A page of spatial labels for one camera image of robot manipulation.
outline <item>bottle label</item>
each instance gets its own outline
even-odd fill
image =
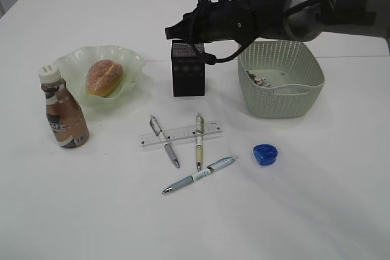
[[[88,139],[88,135],[89,133],[86,131],[82,136],[76,139],[74,139],[73,136],[70,136],[66,141],[59,141],[58,144],[66,149],[72,149],[83,144]]]
[[[54,116],[47,114],[49,125],[51,127],[51,130],[56,133],[64,133],[66,132],[65,125],[61,124],[61,116]]]
[[[44,93],[47,118],[59,146],[71,149],[82,145],[89,134],[79,103],[65,84],[59,85],[58,89],[44,90]]]

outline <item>pen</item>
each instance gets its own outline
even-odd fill
[[[175,165],[176,168],[180,168],[179,160],[177,159],[177,156],[172,149],[172,145],[166,139],[164,132],[161,130],[160,125],[158,124],[156,118],[153,115],[151,115],[151,120],[149,121],[149,123],[154,133],[158,136],[158,138],[160,138],[160,141],[164,145],[165,151],[171,159],[172,163]]]
[[[223,159],[207,166],[206,169],[200,170],[199,172],[195,173],[194,175],[185,177],[184,179],[182,179],[176,183],[173,183],[168,188],[165,188],[163,190],[163,194],[179,190],[180,188],[183,188],[191,183],[194,183],[195,181],[198,181],[199,179],[201,179],[207,175],[212,174],[216,170],[223,169],[224,167],[227,167],[230,164],[232,164],[233,162],[235,162],[237,160],[237,158],[238,158],[238,156],[231,156],[228,158],[223,158]]]
[[[204,132],[205,121],[203,120],[200,113],[196,115],[196,134]],[[196,167],[200,171],[203,163],[203,136],[196,137]]]

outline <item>sugar coating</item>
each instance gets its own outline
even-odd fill
[[[91,66],[87,75],[87,86],[93,91],[105,88],[123,74],[123,67],[112,60],[101,60]]]

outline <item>pen tip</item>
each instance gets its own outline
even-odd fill
[[[173,191],[172,187],[168,187],[168,188],[163,190],[162,194],[169,193],[171,191]]]

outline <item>ruler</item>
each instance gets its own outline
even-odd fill
[[[222,132],[222,128],[219,126],[218,122],[213,123],[205,123],[204,125],[204,132],[203,133],[196,133],[196,125],[184,127],[184,128],[177,128],[172,130],[164,131],[164,134],[168,141],[175,141],[175,140],[181,140],[181,139],[188,139],[188,138],[195,138],[197,136],[205,136],[215,133]],[[158,136],[154,133],[150,134],[144,134],[140,136],[140,146],[152,146],[154,144],[159,144],[161,141],[159,140]]]

